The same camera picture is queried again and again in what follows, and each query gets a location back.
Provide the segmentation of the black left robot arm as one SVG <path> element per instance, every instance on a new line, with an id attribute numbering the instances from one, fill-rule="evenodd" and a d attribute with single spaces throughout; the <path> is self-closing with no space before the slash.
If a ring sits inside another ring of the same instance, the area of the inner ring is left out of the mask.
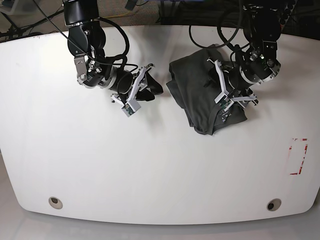
<path id="1" fill-rule="evenodd" d="M 252 3 L 242 6 L 241 17 L 245 22 L 243 33 L 248 41 L 248 46 L 243 51 L 239 45 L 228 42 L 222 33 L 225 17 L 236 10 L 235 7 L 226 10 L 217 23 L 219 37 L 232 51 L 230 60 L 207 59 L 212 64 L 209 75 L 220 91 L 214 101 L 224 112 L 234 104 L 243 109 L 250 102 L 257 105 L 259 101 L 250 87 L 273 80 L 281 68 L 277 60 L 277 41 L 282 27 L 276 12 L 270 7 Z"/>

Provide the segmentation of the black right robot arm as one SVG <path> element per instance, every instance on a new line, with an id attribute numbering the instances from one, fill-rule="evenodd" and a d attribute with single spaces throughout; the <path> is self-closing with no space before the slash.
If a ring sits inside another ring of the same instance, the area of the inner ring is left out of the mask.
<path id="1" fill-rule="evenodd" d="M 100 17 L 95 0 L 64 0 L 65 25 L 68 27 L 68 49 L 74 56 L 77 81 L 87 88 L 107 88 L 125 103 L 137 84 L 137 101 L 153 101 L 164 92 L 163 87 L 150 75 L 153 64 L 138 73 L 126 70 L 130 41 L 125 31 L 115 22 Z M 124 40 L 124 51 L 106 56 L 106 35 L 100 23 L 107 23 L 118 30 Z"/>

